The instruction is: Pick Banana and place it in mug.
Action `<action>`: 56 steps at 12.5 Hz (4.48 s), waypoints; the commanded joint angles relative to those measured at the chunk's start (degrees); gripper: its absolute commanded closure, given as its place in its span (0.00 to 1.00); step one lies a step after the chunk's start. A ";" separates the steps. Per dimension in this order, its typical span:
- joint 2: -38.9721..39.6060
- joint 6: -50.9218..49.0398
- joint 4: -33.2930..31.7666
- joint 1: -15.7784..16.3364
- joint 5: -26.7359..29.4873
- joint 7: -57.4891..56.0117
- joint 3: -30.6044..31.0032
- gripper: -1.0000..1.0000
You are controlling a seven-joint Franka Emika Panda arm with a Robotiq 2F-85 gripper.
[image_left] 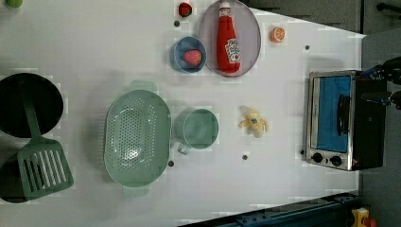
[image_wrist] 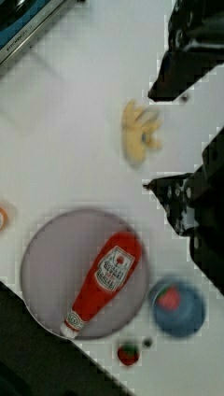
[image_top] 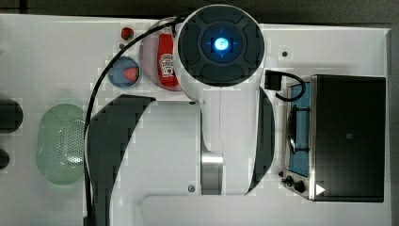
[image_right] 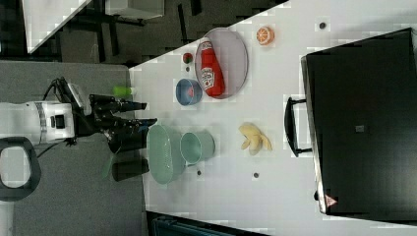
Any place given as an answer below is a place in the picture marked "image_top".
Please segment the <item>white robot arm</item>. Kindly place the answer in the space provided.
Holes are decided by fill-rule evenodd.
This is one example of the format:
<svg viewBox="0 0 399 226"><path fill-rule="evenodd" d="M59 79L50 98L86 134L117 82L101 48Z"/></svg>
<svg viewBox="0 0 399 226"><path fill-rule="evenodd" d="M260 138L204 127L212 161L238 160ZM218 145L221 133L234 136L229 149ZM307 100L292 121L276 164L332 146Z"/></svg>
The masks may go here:
<svg viewBox="0 0 399 226"><path fill-rule="evenodd" d="M246 195L270 167L274 115L261 87L266 46L240 8L178 19L171 61L183 95L121 94L86 133L85 226L144 226L152 196Z"/></svg>

